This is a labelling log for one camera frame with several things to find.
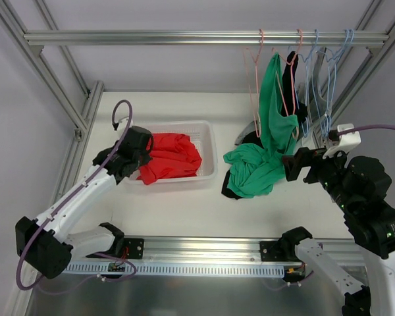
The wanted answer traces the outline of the red tank top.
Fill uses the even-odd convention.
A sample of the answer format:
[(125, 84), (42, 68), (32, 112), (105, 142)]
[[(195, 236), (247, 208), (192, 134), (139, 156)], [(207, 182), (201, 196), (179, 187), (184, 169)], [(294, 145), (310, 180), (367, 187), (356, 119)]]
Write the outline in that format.
[(197, 176), (202, 158), (189, 135), (156, 133), (152, 136), (151, 161), (139, 168), (137, 180), (150, 185), (161, 179)]

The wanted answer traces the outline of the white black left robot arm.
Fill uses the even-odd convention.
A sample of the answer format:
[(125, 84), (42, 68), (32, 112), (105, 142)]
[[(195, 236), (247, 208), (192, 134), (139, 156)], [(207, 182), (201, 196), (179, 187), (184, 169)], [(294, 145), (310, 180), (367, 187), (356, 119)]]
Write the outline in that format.
[(101, 223), (76, 234), (72, 229), (103, 195), (150, 162), (152, 146), (149, 130), (139, 126), (126, 129), (114, 146), (97, 154), (82, 179), (59, 201), (35, 219), (21, 218), (15, 226), (21, 261), (52, 279), (78, 257), (121, 257), (124, 232), (113, 224)]

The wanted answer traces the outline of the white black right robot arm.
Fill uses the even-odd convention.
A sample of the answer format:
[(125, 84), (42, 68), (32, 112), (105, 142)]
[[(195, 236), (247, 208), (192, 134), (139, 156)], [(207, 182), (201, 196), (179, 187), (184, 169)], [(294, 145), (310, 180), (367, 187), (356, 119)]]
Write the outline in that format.
[(391, 177), (376, 158), (360, 155), (348, 160), (343, 151), (332, 157), (325, 157), (325, 152), (302, 147), (283, 156), (286, 180), (296, 180), (307, 167), (303, 181), (319, 183), (337, 204), (361, 248), (368, 284), (346, 273), (302, 226), (283, 233), (272, 249), (329, 281), (342, 300), (343, 315), (395, 315), (395, 208), (385, 200)]

